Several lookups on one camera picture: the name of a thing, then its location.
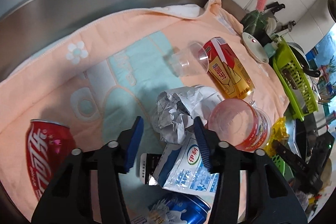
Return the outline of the pink bottle brush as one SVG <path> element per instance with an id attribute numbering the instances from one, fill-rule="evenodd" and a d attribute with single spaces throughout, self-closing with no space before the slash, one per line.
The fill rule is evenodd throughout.
<path id="1" fill-rule="evenodd" d="M 256 10 L 258 12 L 263 12 L 266 6 L 267 0 L 257 0 Z"/>

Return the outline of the blue silver drink can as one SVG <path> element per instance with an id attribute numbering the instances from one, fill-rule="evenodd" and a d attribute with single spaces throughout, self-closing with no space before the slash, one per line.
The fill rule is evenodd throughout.
<path id="1" fill-rule="evenodd" d="M 148 223 L 205 223 L 211 207 L 200 197 L 169 192 L 149 207 Z"/>

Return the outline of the lime green dish rack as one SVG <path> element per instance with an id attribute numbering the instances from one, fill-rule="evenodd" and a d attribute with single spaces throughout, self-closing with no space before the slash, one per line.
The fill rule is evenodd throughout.
<path id="1" fill-rule="evenodd" d="M 307 115 L 318 110 L 313 89 L 288 43 L 279 38 L 276 44 L 273 69 L 289 98 L 293 118 L 304 121 Z"/>

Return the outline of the red printed plastic cup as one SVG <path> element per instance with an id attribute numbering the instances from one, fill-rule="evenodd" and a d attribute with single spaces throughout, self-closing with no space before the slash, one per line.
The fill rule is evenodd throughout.
<path id="1" fill-rule="evenodd" d="M 239 150 L 253 152 L 263 148 L 270 137 L 268 115 L 257 107 L 239 99 L 219 103 L 212 111 L 208 128 Z"/>

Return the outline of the white blue milk carton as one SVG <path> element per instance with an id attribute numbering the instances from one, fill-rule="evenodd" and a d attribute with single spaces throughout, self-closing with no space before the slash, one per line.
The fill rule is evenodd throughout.
<path id="1" fill-rule="evenodd" d="M 145 185 L 200 197 L 213 197 L 219 178 L 203 165 L 196 138 L 190 132 L 183 145 L 168 143 L 161 154 L 143 153 L 139 175 Z"/>

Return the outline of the pink teal towel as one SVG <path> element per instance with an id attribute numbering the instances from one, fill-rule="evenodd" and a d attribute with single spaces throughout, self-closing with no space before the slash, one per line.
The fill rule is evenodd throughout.
<path id="1" fill-rule="evenodd" d="M 161 153 L 150 125 L 157 96 L 167 89 L 204 85 L 209 75 L 177 77 L 169 56 L 189 44 L 223 38 L 255 85 L 252 98 L 275 122 L 289 100 L 267 64 L 242 45 L 242 25 L 221 0 L 196 5 L 131 9 L 104 16 L 48 46 L 1 82 L 1 183 L 30 219 L 38 200 L 26 163 L 26 132 L 32 119 L 67 125 L 84 151 L 100 148 L 145 121 L 139 152 Z"/>

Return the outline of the crumpled grey paper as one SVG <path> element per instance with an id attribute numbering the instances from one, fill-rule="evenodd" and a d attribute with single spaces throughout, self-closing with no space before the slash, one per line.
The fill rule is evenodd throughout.
<path id="1" fill-rule="evenodd" d="M 204 85 L 169 89 L 157 96 L 151 125 L 161 141 L 183 144 L 191 131 L 194 118 L 207 124 L 214 108 L 224 97 L 214 88 Z"/>

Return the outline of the clear plastic cup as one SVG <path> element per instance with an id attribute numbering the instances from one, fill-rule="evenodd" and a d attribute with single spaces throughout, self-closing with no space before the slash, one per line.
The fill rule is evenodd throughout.
<path id="1" fill-rule="evenodd" d="M 208 72 L 209 58 L 201 43 L 193 42 L 171 55 L 170 65 L 178 77 L 203 75 Z"/>

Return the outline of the red gold drink can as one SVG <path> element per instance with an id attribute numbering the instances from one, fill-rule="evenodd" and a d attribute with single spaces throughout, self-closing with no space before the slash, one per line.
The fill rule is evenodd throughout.
<path id="1" fill-rule="evenodd" d="M 255 86 L 229 44 L 221 37 L 212 38 L 203 46 L 209 60 L 209 74 L 221 88 L 225 98 L 245 99 Z"/>

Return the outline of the white ceramic plate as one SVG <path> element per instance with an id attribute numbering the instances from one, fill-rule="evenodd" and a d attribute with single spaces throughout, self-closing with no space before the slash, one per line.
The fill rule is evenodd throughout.
<path id="1" fill-rule="evenodd" d="M 242 40 L 248 53 L 258 62 L 263 64 L 269 63 L 269 57 L 263 46 L 249 33 L 242 33 Z"/>

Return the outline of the green plastic basket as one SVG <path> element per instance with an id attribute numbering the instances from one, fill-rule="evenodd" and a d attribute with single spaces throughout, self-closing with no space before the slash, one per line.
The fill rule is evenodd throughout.
<path id="1" fill-rule="evenodd" d="M 284 160 L 279 155 L 274 155 L 271 159 L 280 173 L 284 176 L 288 184 L 294 186 L 294 175 L 290 166 L 284 162 Z"/>

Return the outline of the yellow plastic wrapper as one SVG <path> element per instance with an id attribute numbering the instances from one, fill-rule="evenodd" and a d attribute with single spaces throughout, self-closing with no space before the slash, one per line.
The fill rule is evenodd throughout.
<path id="1" fill-rule="evenodd" d="M 278 120 L 275 122 L 275 124 L 271 127 L 270 130 L 270 137 L 266 142 L 266 145 L 264 147 L 264 151 L 269 157 L 272 157 L 276 155 L 276 150 L 272 146 L 272 142 L 274 140 L 279 141 L 281 144 L 285 145 L 288 143 L 289 135 L 286 131 L 286 118 L 278 118 Z"/>

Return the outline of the red cola can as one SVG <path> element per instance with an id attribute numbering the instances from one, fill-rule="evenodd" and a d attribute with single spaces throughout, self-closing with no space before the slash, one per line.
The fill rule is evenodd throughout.
<path id="1" fill-rule="evenodd" d="M 38 200 L 64 159 L 76 147 L 67 125 L 45 119 L 30 120 L 26 132 L 27 170 Z"/>

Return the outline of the green glass jar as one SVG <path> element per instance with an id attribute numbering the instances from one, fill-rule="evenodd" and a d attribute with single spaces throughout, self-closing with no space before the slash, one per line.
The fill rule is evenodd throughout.
<path id="1" fill-rule="evenodd" d="M 253 10 L 252 12 L 246 14 L 240 23 L 243 25 L 243 32 L 246 32 L 254 37 L 265 30 L 267 25 L 264 15 L 259 10 Z"/>

